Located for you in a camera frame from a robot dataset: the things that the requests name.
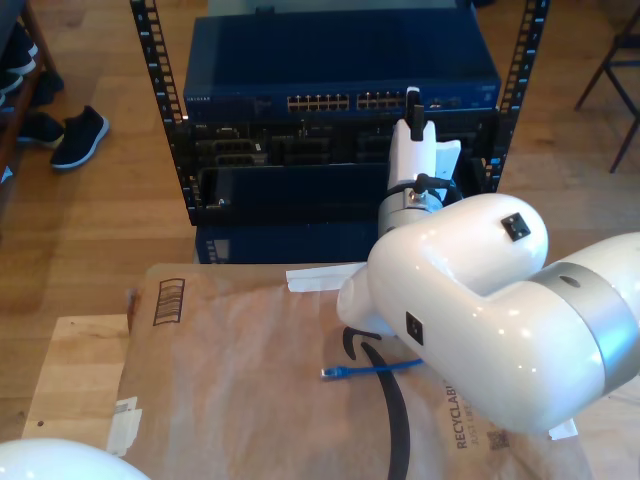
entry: white tape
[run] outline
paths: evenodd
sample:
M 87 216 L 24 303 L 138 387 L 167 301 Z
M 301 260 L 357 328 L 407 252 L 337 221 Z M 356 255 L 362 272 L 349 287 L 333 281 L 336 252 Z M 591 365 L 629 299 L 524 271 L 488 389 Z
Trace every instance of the white tape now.
M 323 292 L 340 290 L 347 278 L 360 270 L 365 263 L 335 265 L 332 267 L 289 270 L 287 282 L 291 292 Z
M 561 440 L 563 438 L 575 437 L 576 435 L 578 435 L 578 429 L 576 428 L 573 418 L 549 430 L 551 440 Z
M 109 441 L 107 442 L 107 452 L 112 455 L 123 457 L 138 435 L 142 410 L 136 410 L 137 402 L 138 397 L 116 402 L 109 432 Z

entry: chair leg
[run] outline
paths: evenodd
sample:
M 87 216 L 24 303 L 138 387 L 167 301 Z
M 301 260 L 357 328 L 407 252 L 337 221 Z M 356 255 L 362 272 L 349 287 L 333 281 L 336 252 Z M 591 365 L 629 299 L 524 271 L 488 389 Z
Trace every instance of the chair leg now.
M 629 129 L 629 132 L 627 133 L 627 136 L 624 139 L 624 142 L 622 142 L 622 146 L 618 151 L 618 155 L 616 156 L 616 159 L 613 161 L 613 164 L 611 165 L 611 169 L 609 170 L 609 173 L 616 173 L 616 170 L 618 169 L 618 165 L 620 165 L 620 162 L 622 161 L 622 157 L 624 157 L 624 154 L 627 152 L 627 149 L 631 144 L 631 140 L 633 140 L 633 136 L 636 134 L 636 131 L 638 130 L 639 126 L 640 126 L 640 119 L 636 117 L 636 119 L 633 121 L 633 125 L 631 125 L 631 128 Z
M 629 97 L 629 95 L 627 94 L 627 91 L 624 89 L 624 87 L 618 80 L 618 77 L 616 77 L 616 75 L 613 73 L 613 71 L 609 66 L 606 66 L 604 68 L 604 72 L 607 74 L 607 77 L 609 77 L 609 80 L 611 80 L 611 83 L 613 84 L 613 88 L 616 89 L 616 91 L 618 92 L 618 95 L 620 95 L 620 98 L 622 98 L 622 101 L 627 106 L 631 114 L 637 117 L 638 109 L 633 103 L 633 100 L 631 100 L 631 97 Z
M 600 77 L 604 73 L 605 62 L 602 62 L 600 64 L 600 66 L 596 70 L 596 73 L 594 73 L 593 77 L 591 77 L 591 80 L 589 81 L 589 85 L 587 85 L 587 88 L 585 88 L 584 92 L 580 96 L 580 100 L 578 100 L 578 103 L 576 103 L 576 106 L 574 107 L 574 109 L 576 111 L 580 110 L 580 108 L 582 107 L 582 104 L 584 103 L 584 101 L 587 99 L 587 97 L 591 93 L 591 90 L 593 90 L 593 87 L 595 87 L 596 83 L 598 83 L 598 80 L 600 80 Z
M 622 33 L 616 36 L 615 40 L 611 44 L 611 48 L 609 49 L 609 52 L 604 57 L 604 60 L 602 60 L 602 63 L 596 70 L 596 73 L 594 73 L 593 77 L 591 77 L 591 81 L 589 81 L 589 85 L 587 85 L 587 88 L 585 89 L 584 93 L 580 97 L 580 100 L 578 100 L 578 103 L 576 103 L 575 110 L 580 110 L 580 108 L 582 107 L 582 104 L 591 93 L 591 90 L 593 90 L 593 87 L 595 87 L 596 83 L 604 73 L 605 68 L 609 67 L 611 60 L 615 56 L 620 46 L 623 45 L 624 42 L 627 40 L 627 38 L 631 35 L 631 30 L 633 30 L 633 27 L 638 22 L 638 19 L 640 19 L 640 7 L 636 9 L 633 16 L 629 19 Z
M 36 16 L 33 13 L 33 9 L 31 8 L 31 3 L 29 2 L 29 0 L 25 2 L 21 17 L 22 21 L 24 22 L 24 26 L 29 32 L 29 35 L 31 35 L 31 38 L 38 46 L 38 51 L 40 52 L 40 55 L 42 55 L 42 61 L 44 62 L 45 68 L 49 72 L 57 75 L 58 72 L 56 70 L 56 65 L 53 62 L 51 52 L 49 52 L 49 47 L 44 39 L 44 35 L 42 34 L 40 25 L 38 25 L 38 21 L 36 20 Z

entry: wooden table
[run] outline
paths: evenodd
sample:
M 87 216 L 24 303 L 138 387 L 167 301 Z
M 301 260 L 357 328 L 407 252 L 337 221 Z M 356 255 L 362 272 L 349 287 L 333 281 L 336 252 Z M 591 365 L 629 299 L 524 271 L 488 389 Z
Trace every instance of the wooden table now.
M 23 438 L 106 448 L 127 344 L 126 315 L 59 318 Z M 576 424 L 596 479 L 640 479 L 638 377 L 581 413 Z

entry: sneaker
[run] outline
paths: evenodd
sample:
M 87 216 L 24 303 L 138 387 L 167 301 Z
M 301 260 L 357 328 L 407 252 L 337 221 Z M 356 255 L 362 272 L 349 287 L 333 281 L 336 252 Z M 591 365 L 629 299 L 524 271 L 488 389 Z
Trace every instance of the sneaker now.
M 26 75 L 36 68 L 33 57 L 38 47 L 27 34 L 22 25 L 16 23 L 0 59 L 0 70 Z
M 27 114 L 18 134 L 18 143 L 57 148 L 64 137 L 64 128 L 44 112 Z
M 59 75 L 45 70 L 40 73 L 36 89 L 31 97 L 29 107 L 35 108 L 41 105 L 53 103 L 54 94 L 64 88 L 64 82 Z
M 85 163 L 109 131 L 109 121 L 89 106 L 64 122 L 64 138 L 51 157 L 54 170 L 68 170 Z
M 0 71 L 0 93 L 13 92 L 21 83 L 22 75 Z

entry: cardboard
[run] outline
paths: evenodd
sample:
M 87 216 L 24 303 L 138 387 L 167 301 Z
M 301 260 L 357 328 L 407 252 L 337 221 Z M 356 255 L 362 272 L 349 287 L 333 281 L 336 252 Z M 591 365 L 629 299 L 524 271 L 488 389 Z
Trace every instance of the cardboard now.
M 118 393 L 142 410 L 126 461 L 154 480 L 592 478 L 578 437 L 505 432 L 428 366 L 320 380 L 415 354 L 346 329 L 335 291 L 290 292 L 292 268 L 148 272 Z

